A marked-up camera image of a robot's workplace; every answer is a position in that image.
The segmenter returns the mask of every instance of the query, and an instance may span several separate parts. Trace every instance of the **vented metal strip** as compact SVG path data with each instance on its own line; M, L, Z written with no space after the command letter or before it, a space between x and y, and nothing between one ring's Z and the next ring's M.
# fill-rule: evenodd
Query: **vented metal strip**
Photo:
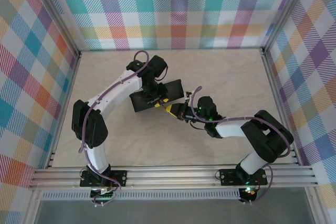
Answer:
M238 189L123 190L118 200L239 199ZM90 191L48 190L41 200L90 200Z

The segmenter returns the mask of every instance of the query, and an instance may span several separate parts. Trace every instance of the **yellow object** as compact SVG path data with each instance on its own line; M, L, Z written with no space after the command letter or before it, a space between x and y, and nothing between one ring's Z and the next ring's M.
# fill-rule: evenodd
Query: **yellow object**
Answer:
M170 115L172 115L172 116L174 116L175 118L177 118L176 115L174 115L172 112L170 112L170 109L171 109L171 108L172 108L171 105L167 106L167 107L166 107L166 111L167 111Z

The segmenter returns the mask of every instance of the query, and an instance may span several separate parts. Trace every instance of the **colorful plaid wall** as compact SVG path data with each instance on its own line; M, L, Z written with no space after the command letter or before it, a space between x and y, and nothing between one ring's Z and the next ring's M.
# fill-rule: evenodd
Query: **colorful plaid wall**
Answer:
M299 0L270 52L300 154L336 223L336 0Z
M83 49L260 47L287 0L55 0Z
M53 137L75 57L40 0L0 0L0 223L18 223L22 196Z

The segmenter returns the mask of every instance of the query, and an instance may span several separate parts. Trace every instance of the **gray floor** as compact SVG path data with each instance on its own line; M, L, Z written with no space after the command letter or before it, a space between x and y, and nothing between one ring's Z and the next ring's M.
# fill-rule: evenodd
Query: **gray floor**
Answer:
M42 201L36 224L311 224L303 188L273 188L252 205L238 200L116 200L104 208L90 201Z
M72 106L78 99L87 101L109 86L132 61L134 53L105 51L82 55L53 166L86 164L85 157L78 154L80 142L71 130ZM257 49L149 53L167 62L169 69L164 83L181 79L185 91L203 86L197 97L210 95L221 115L248 116L265 109L279 118ZM244 137L211 138L162 108L135 113L130 99L110 114L106 125L109 136L104 144L112 166L237 164L252 150ZM277 160L291 161L291 157Z

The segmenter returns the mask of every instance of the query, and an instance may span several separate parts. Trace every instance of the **beige floor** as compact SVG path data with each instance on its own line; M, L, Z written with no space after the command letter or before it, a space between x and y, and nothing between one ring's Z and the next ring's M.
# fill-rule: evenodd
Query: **beige floor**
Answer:
M161 50L169 66L164 82L182 79L185 91L203 86L198 97L210 95L221 115L254 115L265 109L279 118L257 49ZM112 83L132 61L134 51L86 52L76 77L53 166L84 166L79 140L71 131L72 106L95 96ZM244 137L211 138L191 128L162 108L135 113L130 99L123 101L106 121L106 155L113 165L236 164L252 147ZM279 163L290 163L282 158Z

